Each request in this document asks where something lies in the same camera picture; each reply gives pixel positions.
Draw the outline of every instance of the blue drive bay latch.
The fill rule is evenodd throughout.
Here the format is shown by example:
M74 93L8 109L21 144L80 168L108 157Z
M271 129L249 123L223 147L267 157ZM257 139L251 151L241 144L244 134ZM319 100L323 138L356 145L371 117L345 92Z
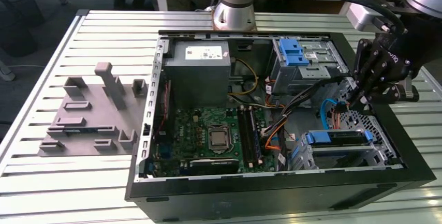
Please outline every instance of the blue drive bay latch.
M303 48L296 39L280 39L279 50L284 56L287 66L309 65L309 61L304 58Z

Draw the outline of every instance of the sticker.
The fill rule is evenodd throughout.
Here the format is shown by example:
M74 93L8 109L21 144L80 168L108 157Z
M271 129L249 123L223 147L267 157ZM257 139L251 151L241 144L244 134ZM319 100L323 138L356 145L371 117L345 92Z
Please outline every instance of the sticker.
M277 160L283 165L285 165L285 157L280 153L277 155Z
M268 95L271 95L271 86L269 86L269 85L265 85L265 93L267 93Z
M305 58L317 58L315 53L305 53L304 57Z
M185 47L185 59L210 60L223 59L221 47Z

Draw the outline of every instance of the motherboard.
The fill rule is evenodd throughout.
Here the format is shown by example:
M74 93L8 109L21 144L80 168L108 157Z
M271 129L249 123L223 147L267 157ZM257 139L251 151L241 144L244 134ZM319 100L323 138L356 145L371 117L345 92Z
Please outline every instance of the motherboard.
M153 151L156 176L185 176L190 167L223 171L220 165L213 166L216 163L235 168L235 173L273 171L272 153L260 153L259 133L264 127L261 108L177 109L173 140L157 144Z

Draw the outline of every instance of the aluminum extrusion table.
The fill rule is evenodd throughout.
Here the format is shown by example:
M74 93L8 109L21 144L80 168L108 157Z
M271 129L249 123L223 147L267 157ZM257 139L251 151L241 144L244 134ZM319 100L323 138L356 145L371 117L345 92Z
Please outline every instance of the aluminum extrusion table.
M124 201L129 155L37 157L38 144L65 92L68 76L98 83L93 68L110 62L122 83L148 80L157 30L210 29L208 13L89 11L77 15L46 69L0 145L0 220L10 223L149 223ZM256 14L260 31L344 33L355 49L372 34L353 30L344 16ZM440 223L442 222L442 90L421 69L413 80L420 102L391 106L423 158L439 178L400 191L357 211L233 218L206 223Z

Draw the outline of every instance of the open computer tower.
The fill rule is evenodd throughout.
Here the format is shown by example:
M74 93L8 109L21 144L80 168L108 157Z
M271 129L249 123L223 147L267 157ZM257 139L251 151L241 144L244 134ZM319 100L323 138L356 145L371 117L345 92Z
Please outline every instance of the open computer tower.
M337 33L162 31L126 201L154 222L336 211L435 179Z

